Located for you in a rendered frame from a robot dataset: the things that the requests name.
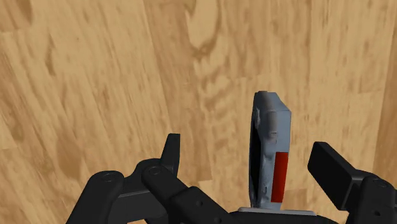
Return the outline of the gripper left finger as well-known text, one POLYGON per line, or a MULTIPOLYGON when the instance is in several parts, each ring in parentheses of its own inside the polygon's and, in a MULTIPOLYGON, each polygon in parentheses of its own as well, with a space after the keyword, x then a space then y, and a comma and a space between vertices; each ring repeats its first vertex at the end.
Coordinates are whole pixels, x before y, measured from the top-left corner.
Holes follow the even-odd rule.
POLYGON ((139 162, 125 177, 100 171, 87 181, 66 224, 236 224, 196 186, 178 179, 180 135, 167 136, 160 158, 139 162))

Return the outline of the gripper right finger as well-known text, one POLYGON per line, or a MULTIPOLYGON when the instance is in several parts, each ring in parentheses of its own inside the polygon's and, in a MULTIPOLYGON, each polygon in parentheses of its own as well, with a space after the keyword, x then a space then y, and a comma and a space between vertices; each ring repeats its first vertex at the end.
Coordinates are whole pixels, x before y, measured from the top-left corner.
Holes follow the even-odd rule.
POLYGON ((326 142, 315 142, 307 166, 345 224, 397 224, 397 189, 379 176, 354 168, 326 142))

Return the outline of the grey box with red stripe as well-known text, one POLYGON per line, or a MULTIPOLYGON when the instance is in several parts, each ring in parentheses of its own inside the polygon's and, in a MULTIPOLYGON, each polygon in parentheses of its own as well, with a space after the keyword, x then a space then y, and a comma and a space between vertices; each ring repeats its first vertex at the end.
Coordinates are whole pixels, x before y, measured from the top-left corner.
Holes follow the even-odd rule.
POLYGON ((249 142, 251 207, 280 210, 284 197, 291 111, 275 92, 254 94, 249 142))

